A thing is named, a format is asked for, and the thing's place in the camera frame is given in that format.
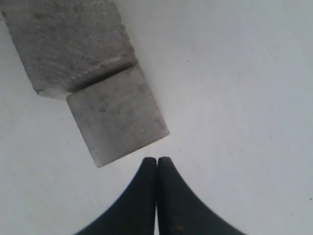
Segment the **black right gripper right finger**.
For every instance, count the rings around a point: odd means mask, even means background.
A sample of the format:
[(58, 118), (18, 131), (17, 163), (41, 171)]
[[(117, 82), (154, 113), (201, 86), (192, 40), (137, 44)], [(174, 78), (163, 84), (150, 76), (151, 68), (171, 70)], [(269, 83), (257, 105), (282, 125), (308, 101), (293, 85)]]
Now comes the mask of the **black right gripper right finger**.
[(169, 157), (158, 160), (156, 203), (160, 235), (243, 234), (197, 197)]

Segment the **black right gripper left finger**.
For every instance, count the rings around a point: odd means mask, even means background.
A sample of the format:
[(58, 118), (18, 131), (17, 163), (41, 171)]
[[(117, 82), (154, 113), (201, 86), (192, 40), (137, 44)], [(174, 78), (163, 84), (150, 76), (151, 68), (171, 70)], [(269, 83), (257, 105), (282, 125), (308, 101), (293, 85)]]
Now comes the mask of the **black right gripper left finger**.
[(153, 235), (157, 161), (147, 157), (119, 198), (78, 235)]

